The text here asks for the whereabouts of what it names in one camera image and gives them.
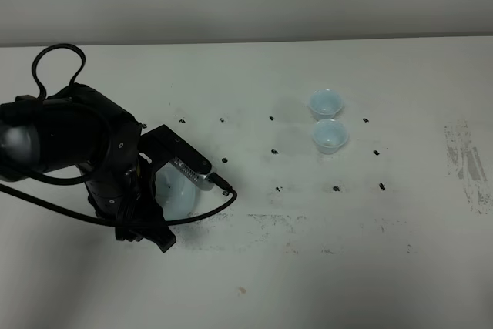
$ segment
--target cup rim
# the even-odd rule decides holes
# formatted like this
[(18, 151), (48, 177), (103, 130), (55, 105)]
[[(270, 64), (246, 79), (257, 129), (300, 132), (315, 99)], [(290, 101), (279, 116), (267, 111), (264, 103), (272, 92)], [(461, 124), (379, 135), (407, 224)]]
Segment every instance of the cup rim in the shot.
[[(338, 146), (327, 146), (327, 145), (324, 145), (320, 142), (318, 142), (316, 139), (315, 139), (315, 132), (317, 131), (317, 126), (319, 124), (321, 124), (320, 126), (318, 126), (318, 129), (320, 129), (320, 127), (322, 127), (323, 124), (326, 124), (326, 123), (335, 123), (337, 124), (339, 127), (342, 128), (342, 130), (344, 131), (344, 140), (338, 145)], [(321, 119), (320, 121), (317, 121), (314, 125), (314, 131), (312, 132), (311, 134), (311, 137), (312, 139), (314, 140), (314, 142), (318, 145), (318, 146), (322, 146), (323, 148), (335, 148), (335, 149), (338, 149), (338, 148), (341, 148), (344, 144), (347, 143), (347, 140), (349, 139), (349, 133), (347, 132), (346, 130), (346, 127), (343, 125), (343, 123), (337, 121), (336, 119)]]
[[(317, 109), (314, 108), (313, 104), (312, 104), (312, 99), (317, 95), (317, 94), (320, 94), (321, 92), (331, 92), (332, 94), (334, 94), (334, 96), (337, 97), (337, 102), (339, 103), (337, 108), (333, 111), (333, 112), (330, 112), (330, 113), (327, 113), (327, 112), (321, 112)], [(343, 102), (342, 102), (342, 98), (340, 97), (340, 94), (338, 92), (336, 92), (335, 90), (332, 90), (332, 89), (320, 89), (320, 90), (315, 90), (313, 92), (313, 94), (310, 96), (310, 101), (309, 101), (309, 107), (312, 111), (314, 111), (315, 113), (319, 114), (319, 115), (322, 115), (322, 116), (334, 116), (336, 113), (338, 113), (341, 109), (342, 109), (342, 105), (343, 105)]]

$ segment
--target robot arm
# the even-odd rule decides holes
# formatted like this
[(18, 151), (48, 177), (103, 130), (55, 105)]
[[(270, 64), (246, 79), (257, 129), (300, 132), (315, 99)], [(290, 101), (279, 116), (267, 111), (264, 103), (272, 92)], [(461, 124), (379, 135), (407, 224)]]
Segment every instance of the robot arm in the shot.
[[(68, 49), (81, 56), (84, 66), (82, 51), (74, 45)], [(40, 86), (34, 64), (33, 75)], [(41, 84), (40, 97), (21, 96), (15, 102), (0, 105), (1, 180), (31, 177), (55, 185), (84, 183), (96, 216), (115, 227), (117, 240), (146, 238), (163, 252), (176, 241), (169, 225), (202, 220), (236, 199), (236, 192), (214, 172), (210, 161), (167, 126), (141, 136), (143, 125), (130, 113), (74, 80), (75, 77), (53, 96), (45, 97)], [(145, 153), (150, 163), (140, 153)], [(168, 162), (200, 189), (209, 190), (215, 183), (233, 197), (209, 213), (165, 221), (163, 210), (155, 200), (155, 174)], [(44, 175), (67, 166), (77, 166), (81, 176), (58, 179)], [(29, 201), (34, 198), (19, 195), (19, 191), (3, 185), (0, 190)]]

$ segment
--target white table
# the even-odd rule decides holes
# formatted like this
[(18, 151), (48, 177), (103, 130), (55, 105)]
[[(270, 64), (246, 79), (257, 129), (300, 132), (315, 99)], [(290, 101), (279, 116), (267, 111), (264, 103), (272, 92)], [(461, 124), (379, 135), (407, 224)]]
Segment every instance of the white table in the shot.
[[(176, 130), (240, 196), (161, 254), (0, 195), (1, 327), (491, 328), (493, 38), (83, 49), (80, 83)], [(2, 102), (37, 95), (39, 50), (0, 49)], [(46, 56), (49, 93), (78, 65)], [(333, 156), (310, 139), (318, 88), (345, 101)], [(83, 186), (15, 186), (92, 214)]]

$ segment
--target translucent cup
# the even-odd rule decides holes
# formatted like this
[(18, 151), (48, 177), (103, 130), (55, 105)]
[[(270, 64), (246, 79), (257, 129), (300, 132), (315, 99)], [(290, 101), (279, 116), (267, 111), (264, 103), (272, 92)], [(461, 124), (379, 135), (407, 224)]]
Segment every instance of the translucent cup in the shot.
[(335, 119), (322, 119), (315, 124), (312, 138), (319, 152), (332, 154), (347, 141), (348, 134), (344, 125)]
[(311, 114), (317, 121), (333, 119), (342, 108), (342, 105), (340, 95), (330, 89), (317, 90), (312, 94), (308, 103)]

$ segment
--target black cable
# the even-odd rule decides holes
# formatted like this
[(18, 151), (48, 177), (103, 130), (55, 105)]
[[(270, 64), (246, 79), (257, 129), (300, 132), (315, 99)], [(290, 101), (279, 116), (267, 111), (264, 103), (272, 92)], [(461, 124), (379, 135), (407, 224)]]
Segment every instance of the black cable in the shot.
[(34, 78), (34, 81), (36, 82), (36, 85), (39, 87), (39, 96), (38, 96), (38, 99), (39, 100), (45, 100), (46, 99), (46, 88), (41, 83), (41, 81), (39, 81), (39, 78), (38, 78), (38, 64), (39, 64), (39, 61), (41, 61), (41, 58), (43, 58), (43, 56), (45, 56), (47, 53), (49, 53), (49, 52), (51, 52), (52, 50), (55, 50), (55, 49), (69, 49), (69, 50), (72, 50), (74, 53), (76, 53), (80, 57), (80, 59), (82, 61), (79, 70), (70, 79), (69, 85), (72, 85), (75, 82), (75, 79), (77, 78), (77, 76), (79, 75), (79, 73), (82, 71), (82, 69), (86, 65), (86, 55), (84, 54), (84, 52), (80, 48), (76, 47), (75, 45), (72, 45), (72, 44), (55, 44), (55, 45), (49, 46), (48, 48), (43, 49), (36, 56), (36, 58), (34, 58), (34, 61), (32, 61), (32, 66), (31, 66), (32, 77)]
[(4, 184), (0, 184), (0, 192), (7, 193), (10, 196), (14, 196), (14, 197), (19, 198), (21, 200), (24, 200), (26, 202), (33, 203), (36, 206), (46, 208), (47, 210), (50, 210), (50, 211), (53, 211), (56, 213), (60, 213), (64, 216), (71, 217), (72, 219), (84, 221), (86, 223), (93, 223), (95, 225), (102, 225), (104, 227), (123, 227), (123, 228), (129, 228), (129, 229), (132, 229), (132, 228), (136, 228), (136, 229), (149, 229), (150, 228), (150, 229), (153, 229), (153, 228), (160, 228), (160, 227), (170, 227), (172, 225), (183, 225), (185, 223), (194, 223), (196, 221), (200, 221), (200, 220), (206, 219), (208, 217), (211, 217), (212, 215), (215, 215), (216, 213), (219, 213), (222, 210), (225, 210), (238, 197), (238, 193), (234, 189), (229, 189), (229, 192), (231, 194), (233, 194), (233, 196), (229, 200), (227, 200), (222, 206), (219, 206), (212, 211), (203, 213), (202, 215), (189, 217), (186, 219), (164, 221), (164, 222), (161, 221), (161, 222), (154, 222), (154, 223), (129, 223), (129, 222), (117, 222), (114, 220), (98, 219), (96, 217), (91, 217), (91, 216), (85, 215), (83, 213), (68, 210), (64, 207), (57, 206), (56, 204), (47, 202), (45, 200), (40, 200), (39, 198), (37, 198), (35, 196), (31, 196), (29, 194), (21, 192), (20, 190), (11, 188), (10, 186), (6, 186)]
[(28, 169), (26, 167), (20, 166), (13, 161), (8, 161), (5, 159), (7, 162), (8, 166), (11, 167), (13, 170), (17, 171), (18, 173), (21, 173), (24, 176), (31, 177), (34, 180), (41, 181), (42, 183), (47, 183), (47, 184), (52, 184), (52, 185), (61, 185), (61, 186), (68, 186), (68, 185), (76, 185), (80, 183), (84, 183), (86, 181), (91, 180), (96, 174), (100, 173), (103, 171), (108, 164), (109, 160), (111, 159), (111, 154), (112, 154), (112, 146), (113, 146), (113, 141), (112, 141), (112, 130), (111, 126), (109, 125), (108, 120), (98, 111), (93, 109), (92, 107), (89, 106), (84, 106), (83, 104), (78, 104), (78, 103), (57, 103), (57, 104), (45, 104), (43, 106), (43, 109), (52, 109), (52, 110), (59, 110), (59, 109), (75, 109), (75, 110), (80, 110), (83, 112), (87, 112), (94, 117), (96, 117), (102, 124), (103, 129), (106, 132), (106, 150), (103, 158), (96, 164), (95, 168), (89, 172), (85, 173), (84, 175), (77, 176), (77, 177), (69, 177), (66, 179), (61, 179), (58, 177), (53, 177), (53, 176), (47, 176), (42, 173), (38, 173), (36, 171), (33, 171), (31, 169)]

